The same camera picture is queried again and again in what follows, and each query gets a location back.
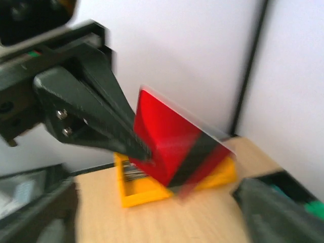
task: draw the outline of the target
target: screw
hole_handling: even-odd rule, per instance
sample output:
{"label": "screw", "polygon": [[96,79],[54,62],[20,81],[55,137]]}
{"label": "screw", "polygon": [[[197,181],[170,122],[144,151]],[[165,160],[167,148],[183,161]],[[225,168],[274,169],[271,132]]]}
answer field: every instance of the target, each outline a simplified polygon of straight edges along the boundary
{"label": "screw", "polygon": [[67,117],[67,112],[66,112],[66,110],[57,110],[57,111],[56,111],[56,116],[57,116],[57,118],[60,119],[60,120],[66,119],[66,117]]}
{"label": "screw", "polygon": [[62,133],[65,137],[69,137],[70,135],[72,135],[73,131],[72,128],[64,128],[62,130]]}

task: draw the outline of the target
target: red object with black stripe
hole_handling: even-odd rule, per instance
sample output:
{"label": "red object with black stripe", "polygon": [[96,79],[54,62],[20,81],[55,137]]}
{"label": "red object with black stripe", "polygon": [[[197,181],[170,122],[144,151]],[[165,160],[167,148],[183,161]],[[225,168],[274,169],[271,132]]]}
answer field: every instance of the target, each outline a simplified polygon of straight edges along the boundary
{"label": "red object with black stripe", "polygon": [[134,131],[150,147],[152,157],[130,161],[181,196],[231,153],[145,89],[139,94]]}

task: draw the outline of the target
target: item in black container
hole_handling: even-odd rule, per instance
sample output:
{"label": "item in black container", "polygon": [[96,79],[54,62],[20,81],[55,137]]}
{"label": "item in black container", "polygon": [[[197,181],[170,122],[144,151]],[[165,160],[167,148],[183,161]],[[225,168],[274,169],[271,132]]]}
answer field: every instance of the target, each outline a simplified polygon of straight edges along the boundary
{"label": "item in black container", "polygon": [[130,163],[129,160],[123,161],[124,176],[125,181],[131,181],[135,179],[140,179],[147,177],[147,175],[138,169],[133,163]]}

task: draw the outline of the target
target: table surface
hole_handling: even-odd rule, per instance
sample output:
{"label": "table surface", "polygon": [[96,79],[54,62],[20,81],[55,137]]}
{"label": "table surface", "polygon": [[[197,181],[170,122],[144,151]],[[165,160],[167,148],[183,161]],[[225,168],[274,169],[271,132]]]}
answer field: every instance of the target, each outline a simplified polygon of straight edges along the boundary
{"label": "table surface", "polygon": [[[228,143],[235,149],[240,178],[280,169],[248,139]],[[80,192],[78,243],[250,242],[230,195],[238,182],[195,192],[185,203],[169,198],[123,209],[115,168],[79,175],[76,181]]]}

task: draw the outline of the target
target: yellow bin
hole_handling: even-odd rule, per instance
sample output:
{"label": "yellow bin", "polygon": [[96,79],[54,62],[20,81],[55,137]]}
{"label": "yellow bin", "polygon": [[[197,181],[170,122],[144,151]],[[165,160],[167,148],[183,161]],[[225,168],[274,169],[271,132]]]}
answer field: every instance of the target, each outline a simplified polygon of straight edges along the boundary
{"label": "yellow bin", "polygon": [[[128,160],[127,156],[119,153],[114,154],[121,204],[124,208],[173,196],[171,191],[151,177],[125,181],[123,170],[123,161],[125,160]],[[235,180],[237,180],[237,173],[233,158],[227,157],[209,176],[196,186],[195,190],[212,188],[234,182]]]}

